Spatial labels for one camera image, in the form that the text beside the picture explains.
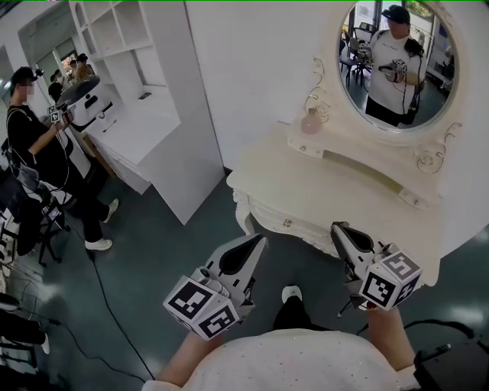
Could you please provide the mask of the person's left forearm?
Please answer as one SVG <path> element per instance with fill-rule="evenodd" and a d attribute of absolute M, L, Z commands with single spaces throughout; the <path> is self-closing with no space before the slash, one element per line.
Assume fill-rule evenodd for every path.
<path fill-rule="evenodd" d="M 223 334 L 206 341 L 190 332 L 167 365 L 158 373 L 156 380 L 178 387 L 184 386 L 201 361 L 220 347 L 224 340 Z"/>

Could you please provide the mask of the person's white shoe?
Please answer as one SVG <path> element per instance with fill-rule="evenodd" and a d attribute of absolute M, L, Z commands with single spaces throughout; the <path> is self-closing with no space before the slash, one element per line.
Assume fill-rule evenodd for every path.
<path fill-rule="evenodd" d="M 287 300 L 291 298 L 297 298 L 298 300 L 303 301 L 302 291 L 297 285 L 285 286 L 282 289 L 282 293 L 281 293 L 282 303 L 285 304 Z"/>

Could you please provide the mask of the person's white shirt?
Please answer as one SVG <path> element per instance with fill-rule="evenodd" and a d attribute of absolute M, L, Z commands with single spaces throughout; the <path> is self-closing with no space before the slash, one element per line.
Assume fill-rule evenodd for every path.
<path fill-rule="evenodd" d="M 150 380 L 141 391 L 414 391 L 414 371 L 395 371 L 362 337 L 290 329 L 223 344 L 182 387 Z"/>

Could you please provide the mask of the oval mirror white carved frame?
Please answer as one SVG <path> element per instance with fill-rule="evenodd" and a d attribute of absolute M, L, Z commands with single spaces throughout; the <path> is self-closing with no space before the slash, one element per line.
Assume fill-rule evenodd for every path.
<path fill-rule="evenodd" d="M 430 105 L 423 91 L 431 73 L 432 48 L 412 36 L 410 13 L 398 5 L 383 11 L 386 29 L 375 31 L 364 43 L 351 37 L 344 44 L 340 20 L 354 6 L 333 5 L 322 52 L 316 58 L 321 66 L 319 82 L 309 96 L 318 102 L 315 109 L 322 116 L 322 126 L 343 144 L 371 148 L 376 157 L 398 157 L 404 149 L 413 154 L 419 170 L 433 175 L 443 165 L 448 138 L 461 127 L 457 117 L 467 85 L 468 61 L 455 19 L 441 2 L 427 6 L 448 36 L 455 70 L 448 98 L 432 117 L 418 122 L 419 110 Z M 347 59 L 370 73 L 364 86 L 365 105 L 357 105 L 348 92 L 349 83 L 340 80 L 345 47 L 350 53 Z"/>

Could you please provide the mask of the white dressing table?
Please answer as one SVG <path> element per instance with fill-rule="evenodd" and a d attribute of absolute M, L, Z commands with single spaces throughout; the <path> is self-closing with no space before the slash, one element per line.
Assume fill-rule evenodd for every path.
<path fill-rule="evenodd" d="M 422 267 L 422 281 L 434 286 L 442 258 L 439 210 L 414 208 L 386 179 L 338 158 L 295 151 L 287 144 L 286 129 L 277 124 L 247 147 L 227 178 L 244 233 L 253 234 L 257 222 L 336 257 L 330 228 L 346 221 L 372 239 L 406 251 Z"/>

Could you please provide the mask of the small pink round object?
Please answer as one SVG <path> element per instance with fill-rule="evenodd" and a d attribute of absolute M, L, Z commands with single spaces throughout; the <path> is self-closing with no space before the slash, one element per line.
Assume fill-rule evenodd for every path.
<path fill-rule="evenodd" d="M 300 124 L 304 134 L 317 134 L 321 128 L 321 117 L 316 108 L 309 108 L 307 114 L 302 118 Z"/>

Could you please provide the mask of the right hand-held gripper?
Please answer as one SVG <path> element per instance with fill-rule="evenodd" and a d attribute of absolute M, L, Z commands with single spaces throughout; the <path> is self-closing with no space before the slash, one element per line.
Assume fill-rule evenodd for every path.
<path fill-rule="evenodd" d="M 423 268 L 395 244 L 374 252 L 366 233 L 345 221 L 334 221 L 331 237 L 338 257 L 345 263 L 348 291 L 378 308 L 391 310 L 416 290 Z"/>

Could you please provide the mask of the person's black trouser leg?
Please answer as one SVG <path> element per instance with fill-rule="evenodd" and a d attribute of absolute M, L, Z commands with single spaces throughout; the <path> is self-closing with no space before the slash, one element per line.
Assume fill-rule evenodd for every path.
<path fill-rule="evenodd" d="M 274 320 L 274 331 L 286 329 L 329 330 L 328 328 L 312 323 L 309 315 L 306 313 L 303 301 L 298 296 L 289 297 L 280 308 Z"/>

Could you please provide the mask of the black equipment bag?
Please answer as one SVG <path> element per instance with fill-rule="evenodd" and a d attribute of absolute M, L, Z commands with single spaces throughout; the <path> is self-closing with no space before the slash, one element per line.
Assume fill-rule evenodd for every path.
<path fill-rule="evenodd" d="M 477 340 L 473 329 L 461 322 L 426 319 L 404 328 L 421 324 L 453 328 L 467 337 L 462 344 L 416 354 L 413 375 L 422 391 L 489 391 L 489 344 Z"/>

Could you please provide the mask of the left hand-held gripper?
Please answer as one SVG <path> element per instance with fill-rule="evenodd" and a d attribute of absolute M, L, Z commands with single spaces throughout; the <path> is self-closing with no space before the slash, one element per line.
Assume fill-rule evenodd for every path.
<path fill-rule="evenodd" d="M 218 247 L 205 267 L 182 276 L 164 300 L 164 308 L 185 328 L 210 341 L 241 324 L 254 308 L 254 272 L 267 239 L 251 234 Z"/>

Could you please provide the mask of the person's right forearm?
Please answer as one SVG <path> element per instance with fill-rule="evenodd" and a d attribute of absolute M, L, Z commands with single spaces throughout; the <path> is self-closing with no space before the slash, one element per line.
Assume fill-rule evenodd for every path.
<path fill-rule="evenodd" d="M 384 355 L 395 371 L 411 367 L 415 352 L 407 337 L 397 308 L 385 311 L 368 306 L 368 336 L 370 342 Z"/>

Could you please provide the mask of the white round robot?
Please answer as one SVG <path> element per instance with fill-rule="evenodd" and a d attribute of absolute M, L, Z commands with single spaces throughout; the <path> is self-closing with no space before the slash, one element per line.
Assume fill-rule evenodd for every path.
<path fill-rule="evenodd" d="M 63 117 L 69 112 L 70 127 L 82 133 L 112 107 L 112 99 L 100 77 L 92 75 L 64 91 L 55 107 Z"/>

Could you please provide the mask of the black office chair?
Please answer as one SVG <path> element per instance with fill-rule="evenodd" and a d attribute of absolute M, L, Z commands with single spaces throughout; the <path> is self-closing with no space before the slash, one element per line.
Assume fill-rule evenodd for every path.
<path fill-rule="evenodd" d="M 53 250 L 51 240 L 62 231 L 70 231 L 59 202 L 44 189 L 37 198 L 28 195 L 13 173 L 0 169 L 0 212 L 9 211 L 16 228 L 0 229 L 0 240 L 5 234 L 15 241 L 15 252 L 24 256 L 38 244 L 38 263 L 45 267 L 44 253 L 47 251 L 57 263 L 62 262 Z"/>

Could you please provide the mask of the white shelf desk unit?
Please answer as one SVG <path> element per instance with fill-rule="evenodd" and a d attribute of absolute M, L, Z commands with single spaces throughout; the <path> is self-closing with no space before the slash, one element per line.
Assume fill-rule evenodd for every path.
<path fill-rule="evenodd" d="M 187 223 L 224 175 L 183 2 L 71 2 L 99 84 L 86 133 L 137 192 Z"/>

